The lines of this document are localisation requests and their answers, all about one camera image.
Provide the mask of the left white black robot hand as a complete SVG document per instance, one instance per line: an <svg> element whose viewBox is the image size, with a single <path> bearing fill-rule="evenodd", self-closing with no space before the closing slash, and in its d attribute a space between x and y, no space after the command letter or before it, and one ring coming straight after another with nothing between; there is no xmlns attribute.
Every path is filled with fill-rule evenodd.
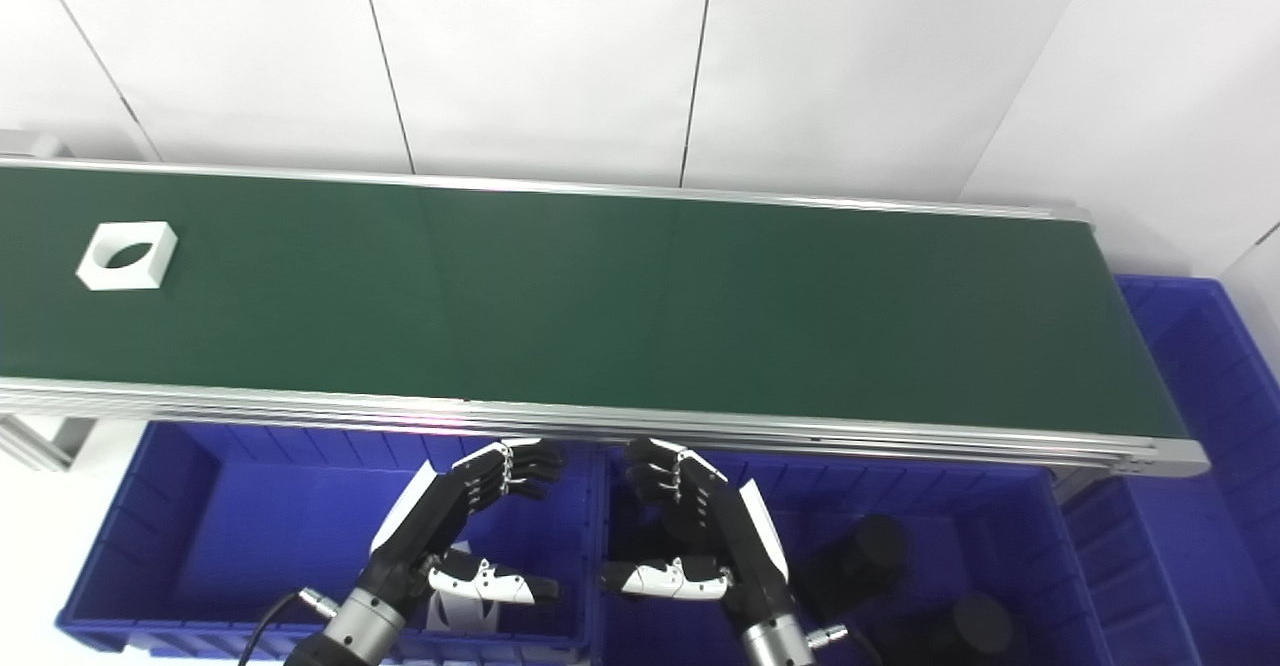
<svg viewBox="0 0 1280 666"><path fill-rule="evenodd" d="M456 549L454 543L471 516L507 496L543 499L563 469L559 446L536 438L493 442L444 473L422 467L387 515L356 589L403 619L435 593L492 603L557 603L557 580Z"/></svg>

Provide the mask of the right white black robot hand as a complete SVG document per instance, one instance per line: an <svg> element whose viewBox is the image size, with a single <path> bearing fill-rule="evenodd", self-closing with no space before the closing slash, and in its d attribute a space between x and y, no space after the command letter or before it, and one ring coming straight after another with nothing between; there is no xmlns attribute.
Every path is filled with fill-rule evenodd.
<svg viewBox="0 0 1280 666"><path fill-rule="evenodd" d="M630 441L623 459L636 496L659 506L662 526L682 549L604 562L603 590L716 602L737 634L795 617L785 553L754 482L735 485L695 450L662 439Z"/></svg>

